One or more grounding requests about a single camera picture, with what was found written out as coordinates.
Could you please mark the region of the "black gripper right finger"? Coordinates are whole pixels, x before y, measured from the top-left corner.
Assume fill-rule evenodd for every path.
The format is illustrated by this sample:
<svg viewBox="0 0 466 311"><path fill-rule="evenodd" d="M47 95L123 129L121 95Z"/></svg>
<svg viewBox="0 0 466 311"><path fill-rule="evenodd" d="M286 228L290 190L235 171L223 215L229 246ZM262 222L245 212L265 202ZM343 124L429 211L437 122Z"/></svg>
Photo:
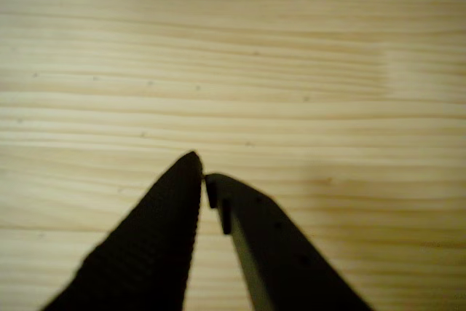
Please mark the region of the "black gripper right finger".
<svg viewBox="0 0 466 311"><path fill-rule="evenodd" d="M220 173L205 185L255 310L369 310L272 198Z"/></svg>

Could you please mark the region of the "black ribbed gripper left finger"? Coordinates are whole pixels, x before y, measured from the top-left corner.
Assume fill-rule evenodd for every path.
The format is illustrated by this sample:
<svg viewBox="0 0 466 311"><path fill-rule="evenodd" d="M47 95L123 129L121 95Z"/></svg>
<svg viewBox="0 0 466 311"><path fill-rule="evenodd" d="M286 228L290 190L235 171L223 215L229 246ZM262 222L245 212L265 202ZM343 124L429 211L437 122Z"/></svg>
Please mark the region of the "black ribbed gripper left finger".
<svg viewBox="0 0 466 311"><path fill-rule="evenodd" d="M182 310L201 188L202 164L191 151L161 175L45 309Z"/></svg>

